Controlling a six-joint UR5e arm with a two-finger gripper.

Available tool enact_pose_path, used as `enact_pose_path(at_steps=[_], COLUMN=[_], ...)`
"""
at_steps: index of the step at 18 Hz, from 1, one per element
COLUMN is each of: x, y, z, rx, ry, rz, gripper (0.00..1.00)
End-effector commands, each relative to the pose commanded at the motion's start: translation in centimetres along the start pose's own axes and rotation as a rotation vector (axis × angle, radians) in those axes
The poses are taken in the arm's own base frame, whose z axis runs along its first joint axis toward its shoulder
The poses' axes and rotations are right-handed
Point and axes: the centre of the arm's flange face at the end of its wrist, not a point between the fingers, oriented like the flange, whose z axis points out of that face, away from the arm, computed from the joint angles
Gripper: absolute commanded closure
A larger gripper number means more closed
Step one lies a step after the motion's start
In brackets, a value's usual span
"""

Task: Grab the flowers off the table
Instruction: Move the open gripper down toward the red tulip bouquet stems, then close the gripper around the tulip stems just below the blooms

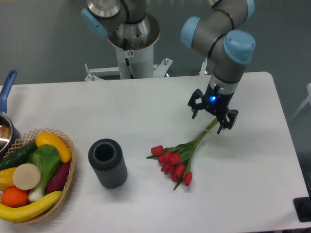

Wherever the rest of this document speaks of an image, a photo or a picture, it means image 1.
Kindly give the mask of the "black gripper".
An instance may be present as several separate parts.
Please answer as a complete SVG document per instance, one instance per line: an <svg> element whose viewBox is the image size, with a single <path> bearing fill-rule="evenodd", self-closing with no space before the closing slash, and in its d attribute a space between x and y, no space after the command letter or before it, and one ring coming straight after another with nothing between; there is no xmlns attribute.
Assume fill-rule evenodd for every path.
<svg viewBox="0 0 311 233"><path fill-rule="evenodd" d="M206 92L203 95L200 89L196 89L190 97L188 106L192 111L192 119L195 119L198 111L206 109L208 112L216 116L220 126L217 130L217 134L220 134L222 130L231 130L234 126L238 110L228 109L228 105L233 97L231 94L219 93L220 87L216 85L216 91L209 84Z"/></svg>

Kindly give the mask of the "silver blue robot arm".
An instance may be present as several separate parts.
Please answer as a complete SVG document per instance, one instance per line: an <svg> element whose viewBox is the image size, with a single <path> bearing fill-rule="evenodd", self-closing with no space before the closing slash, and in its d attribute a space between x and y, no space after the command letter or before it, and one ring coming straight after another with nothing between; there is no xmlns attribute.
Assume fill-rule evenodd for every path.
<svg viewBox="0 0 311 233"><path fill-rule="evenodd" d="M239 30L253 14L252 0L212 0L207 19L189 18L180 39L184 45L211 60L214 70L205 92L195 90L188 105L194 115L206 110L214 115L220 130L231 129L238 116L229 103L251 62L256 42ZM159 23L146 12L143 0L89 0L81 17L98 37L115 47L122 79L153 78L154 44Z"/></svg>

